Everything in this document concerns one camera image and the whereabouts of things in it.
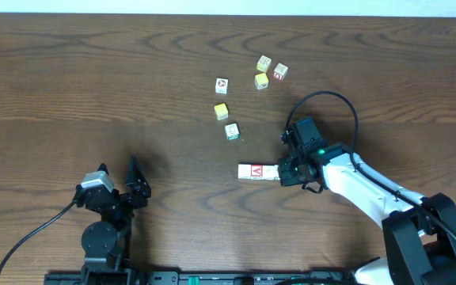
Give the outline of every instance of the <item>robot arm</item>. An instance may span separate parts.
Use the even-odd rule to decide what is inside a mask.
[[[384,177],[382,174],[365,164],[358,154],[355,154],[355,162],[363,165],[364,170],[372,177],[375,177],[383,184],[393,189],[399,189],[402,195],[421,204],[421,199],[424,196],[420,193],[402,188],[400,185]],[[379,227],[382,227],[382,220],[388,218],[391,213],[395,211],[404,212],[412,208],[412,206],[405,201],[396,198],[369,181],[360,172],[355,171],[355,167],[350,161],[349,154],[342,154],[330,159],[330,163],[322,167],[322,173],[326,188],[350,200],[360,210],[373,219]]]
[[[131,220],[133,210],[146,207],[151,189],[135,157],[131,158],[126,186],[129,191],[120,193],[101,164],[98,171],[88,173],[77,185],[74,201],[78,207],[101,215],[101,221],[88,226],[82,235],[85,264],[80,276],[54,275],[46,277],[52,284],[137,284],[145,274],[129,264]]]
[[[279,160],[282,186],[302,184],[302,188],[315,193],[329,189],[350,200],[382,228],[387,260],[356,269],[357,282],[456,284],[456,242],[426,215],[367,175],[433,213],[456,235],[456,206],[450,198],[441,193],[427,198],[402,188],[353,154],[365,174],[361,173],[352,164],[348,148],[340,143],[328,146],[310,117],[289,126],[281,138],[290,151],[289,157]],[[317,182],[320,189],[306,187],[312,182]],[[420,236],[424,234],[436,235],[437,241],[423,245]]]

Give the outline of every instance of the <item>block with red letter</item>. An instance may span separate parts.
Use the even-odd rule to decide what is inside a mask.
[[[274,69],[274,78],[279,79],[280,81],[284,80],[284,77],[288,73],[288,66],[285,66],[282,63],[278,63]]]
[[[279,180],[277,165],[238,165],[238,179]]]

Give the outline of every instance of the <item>wooden table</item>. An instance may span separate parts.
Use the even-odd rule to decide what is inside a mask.
[[[261,55],[290,70],[256,91]],[[382,232],[347,200],[237,179],[240,162],[286,155],[288,112],[320,89],[358,110],[367,163],[456,203],[456,19],[0,14],[0,262],[101,162],[124,189],[132,154],[153,188],[135,216],[142,266],[310,270],[384,256]],[[215,118],[220,102],[228,120]],[[342,101],[318,97],[296,118],[307,115],[350,142]],[[239,140],[226,140],[229,122]],[[73,209],[16,251],[2,283],[77,271],[97,220]]]

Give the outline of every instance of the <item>yellow block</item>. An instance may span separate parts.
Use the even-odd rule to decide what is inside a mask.
[[[268,68],[272,64],[272,60],[265,55],[262,55],[260,57],[260,60],[258,60],[258,64],[256,65],[256,68],[261,71],[261,72],[267,72]]]
[[[268,87],[268,77],[267,74],[258,74],[254,77],[254,84],[256,84],[257,89],[263,89]]]
[[[228,118],[228,108],[226,104],[219,104],[214,107],[215,115],[218,117],[218,120],[223,120]]]

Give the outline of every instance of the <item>white block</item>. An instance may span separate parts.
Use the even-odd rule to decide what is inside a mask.
[[[236,123],[232,123],[225,126],[226,138],[228,140],[238,139],[240,133],[238,132],[238,127]]]
[[[238,179],[251,179],[251,165],[238,165]]]
[[[277,66],[274,69],[274,78],[277,78],[279,80],[284,80],[284,77],[288,73],[288,66],[285,66],[282,63],[278,63]]]
[[[228,92],[228,79],[218,78],[215,81],[215,92],[226,94]]]
[[[279,180],[277,165],[238,165],[238,179]]]
[[[261,71],[261,72],[267,72],[268,68],[272,64],[272,60],[266,57],[265,55],[262,55],[260,57],[260,60],[258,60],[258,64],[256,65],[256,68]]]
[[[279,180],[279,171],[277,165],[263,166],[263,180]]]

